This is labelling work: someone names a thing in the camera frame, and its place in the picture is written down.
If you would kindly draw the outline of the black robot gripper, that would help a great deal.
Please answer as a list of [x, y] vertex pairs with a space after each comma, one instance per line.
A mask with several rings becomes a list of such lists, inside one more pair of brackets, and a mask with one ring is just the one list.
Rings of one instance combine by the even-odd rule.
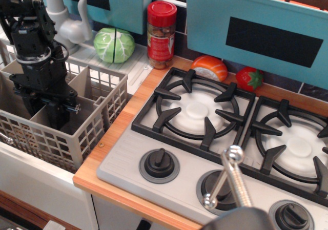
[[34, 64], [18, 61], [22, 74], [11, 74], [14, 92], [19, 95], [31, 116], [44, 105], [50, 126], [60, 130], [69, 120], [71, 112], [79, 112], [77, 92], [66, 82], [67, 69], [64, 61], [46, 59]]

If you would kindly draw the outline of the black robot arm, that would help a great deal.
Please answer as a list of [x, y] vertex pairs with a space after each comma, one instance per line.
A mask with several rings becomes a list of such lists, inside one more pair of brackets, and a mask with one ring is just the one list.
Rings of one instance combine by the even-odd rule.
[[57, 42], [43, 0], [1, 0], [1, 26], [16, 50], [22, 74], [11, 74], [14, 91], [30, 115], [46, 107], [50, 126], [61, 129], [78, 113], [77, 92], [66, 83], [68, 54]]

